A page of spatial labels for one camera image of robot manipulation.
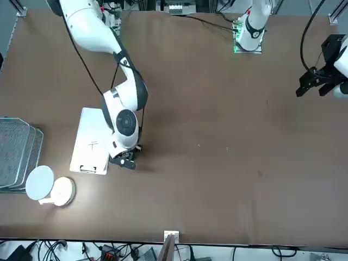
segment brown table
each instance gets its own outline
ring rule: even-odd
[[[69,165],[81,109],[100,108],[100,95],[62,20],[29,10],[0,77],[0,112],[43,130],[40,164],[72,177],[77,194],[66,208],[0,195],[0,237],[162,241],[174,229],[185,243],[347,246],[348,103],[295,96],[308,19],[271,17],[264,53],[253,55],[234,54],[229,32],[199,21],[132,12],[122,39],[150,93],[144,152],[136,171],[110,165],[99,176]],[[332,32],[315,19],[309,65]],[[112,57],[81,54],[109,88]]]

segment paper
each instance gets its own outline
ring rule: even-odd
[[[111,135],[101,109],[83,108],[70,171],[106,175]]]

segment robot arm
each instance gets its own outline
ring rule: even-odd
[[[269,0],[253,0],[250,12],[245,13],[241,18],[243,28],[237,39],[237,43],[244,50],[254,51],[258,48],[270,14]]]
[[[325,96],[331,90],[337,98],[348,98],[348,39],[344,34],[332,34],[321,45],[325,66],[315,66],[301,76],[297,97],[309,89],[321,86],[319,95]]]
[[[147,88],[116,33],[102,21],[99,5],[93,0],[47,0],[53,12],[63,16],[74,41],[92,52],[113,55],[127,80],[103,94],[105,121],[113,130],[109,153],[114,159],[135,149],[139,124],[134,114],[147,102]]]

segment black cable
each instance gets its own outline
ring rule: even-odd
[[[41,260],[40,260],[40,250],[41,250],[41,246],[42,246],[43,243],[44,243],[44,241],[42,241],[41,244],[39,245],[39,249],[38,249],[38,261],[41,261]]]
[[[278,246],[272,246],[272,252],[273,254],[278,257],[280,259],[280,261],[282,261],[283,258],[291,258],[291,257],[294,257],[296,254],[297,254],[297,250],[295,249],[294,250],[294,253],[292,254],[282,254],[282,251],[281,249],[278,247]]]
[[[140,246],[137,246],[137,247],[133,248],[133,251],[137,250],[138,248],[140,248],[142,246],[144,246],[144,244],[141,244]],[[123,257],[120,261],[125,260],[131,253],[132,253],[132,251],[130,251],[129,254],[125,255],[125,257]]]
[[[1,241],[1,242],[0,242],[0,245],[2,245],[3,243],[6,243],[6,242],[8,242],[8,241],[10,241],[10,240]]]
[[[110,3],[108,3],[108,6],[110,7],[111,10],[116,10],[118,8],[121,8],[121,7],[118,7],[118,6],[117,7],[111,7]]]
[[[318,65],[318,62],[319,62],[319,59],[320,59],[321,55],[322,55],[322,52],[321,52],[321,53],[319,54],[319,56],[318,56],[318,59],[317,59],[317,61],[316,61],[316,63],[315,63],[315,67]]]
[[[68,28],[68,26],[67,26],[67,23],[66,23],[66,21],[65,21],[65,18],[63,18],[63,21],[64,21],[64,24],[65,24],[65,28],[66,28],[67,34],[69,35],[70,41],[71,41],[71,43],[72,43],[72,46],[74,47],[74,49],[75,49],[77,55],[80,57],[80,60],[82,61],[83,66],[85,67],[85,69],[86,69],[86,71],[87,71],[89,77],[91,78],[92,82],[94,83],[94,86],[97,88],[97,90],[99,91],[100,95],[103,96],[102,91],[99,89],[99,87],[98,87],[97,83],[95,82],[95,80],[94,80],[94,78],[93,78],[91,72],[89,71],[89,69],[88,69],[88,67],[87,67],[87,65],[86,65],[86,63],[85,63],[85,61],[83,60],[83,58],[82,58],[80,52],[79,52],[79,51],[77,50],[77,48],[76,48],[76,45],[75,45],[75,43],[74,43],[74,40],[73,40],[73,38],[72,38],[72,36],[71,36],[71,33],[70,33],[69,28]]]
[[[235,250],[236,250],[236,249],[237,249],[237,248],[235,247],[234,250],[233,250],[232,261],[234,261],[234,255],[235,255]]]
[[[51,245],[51,243],[49,241],[47,243],[49,244],[49,249],[51,249],[50,250],[51,255],[50,255],[49,259],[52,260],[52,255],[54,255],[55,261],[60,261],[60,259],[57,257],[57,255],[54,252],[54,250],[59,246],[58,242],[56,242],[54,246]]]
[[[57,246],[57,244],[58,244],[58,242],[55,242],[52,246],[50,246],[50,247],[47,246],[47,247],[48,247],[48,250],[47,250],[46,254],[44,255],[44,258],[43,258],[42,261],[45,261],[45,259],[48,260],[48,257],[49,257],[50,252],[52,251],[52,248],[54,248],[55,246]]]
[[[222,12],[217,13],[218,15],[221,15],[223,19],[225,19],[227,22],[233,23],[234,21],[231,19],[228,19]]]
[[[89,257],[88,253],[87,253],[87,247],[86,247],[86,243],[82,242],[82,254],[86,254],[86,257],[89,261],[92,261],[92,259]]]
[[[250,8],[252,8],[252,6],[250,6],[248,9],[246,9],[244,14],[246,14],[250,10]]]
[[[201,22],[203,22],[203,23],[211,24],[212,26],[215,26],[215,27],[218,27],[218,28],[221,28],[221,29],[224,29],[224,30],[233,31],[232,28],[225,27],[225,26],[221,26],[221,25],[218,25],[218,24],[216,24],[216,23],[211,23],[211,22],[208,22],[208,21],[206,21],[206,20],[203,20],[203,19],[200,19],[200,18],[197,18],[197,17],[193,17],[193,16],[185,16],[185,17],[191,18],[191,19],[195,19],[195,20],[201,21]]]
[[[229,4],[229,2],[230,2],[230,1],[227,1],[226,4],[223,5],[223,7],[221,7],[220,10],[217,11],[217,12],[218,12],[218,13],[221,12],[221,10],[222,10],[223,8],[225,8],[225,7]],[[232,0],[232,1],[231,1],[231,5],[230,5],[229,7],[233,6],[234,2],[235,2],[235,0]]]
[[[98,246],[95,242],[92,242],[92,243],[93,243],[93,245],[95,245],[100,251],[103,250],[103,247],[102,247],[102,246]]]
[[[111,82],[111,86],[110,86],[110,89],[113,88],[114,86],[114,81],[115,81],[115,78],[116,78],[116,74],[117,74],[117,70],[119,69],[119,63],[117,63],[117,67],[116,67],[116,70],[115,70],[115,73],[114,73],[114,76],[113,76],[113,81]]]
[[[302,65],[303,67],[308,71],[308,72],[311,72],[314,76],[318,77],[318,78],[322,78],[322,79],[330,79],[330,77],[326,77],[326,76],[322,76],[322,75],[319,75],[319,74],[316,74],[315,72],[313,72],[306,64],[305,62],[305,59],[303,57],[303,43],[305,42],[305,36],[306,36],[306,33],[307,33],[307,30],[310,26],[310,24],[312,23],[313,19],[315,18],[315,15],[316,13],[319,11],[319,9],[321,8],[321,6],[324,4],[326,0],[321,0],[321,2],[319,3],[319,5],[316,7],[315,11],[313,12],[312,16],[310,17],[304,31],[303,31],[303,34],[302,34],[302,38],[301,38],[301,45],[300,45],[300,57],[301,57],[301,62],[302,62]]]
[[[176,247],[176,250],[178,251],[179,259],[180,259],[180,261],[182,261],[181,260],[181,255],[180,255],[180,251],[179,251],[179,248],[178,248],[177,244],[175,244],[175,247]]]

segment white lid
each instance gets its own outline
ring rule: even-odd
[[[67,178],[61,177],[54,182],[51,199],[58,207],[68,204],[75,196],[75,184]]]
[[[32,200],[41,200],[51,192],[53,184],[53,170],[49,166],[38,166],[27,178],[26,193]]]

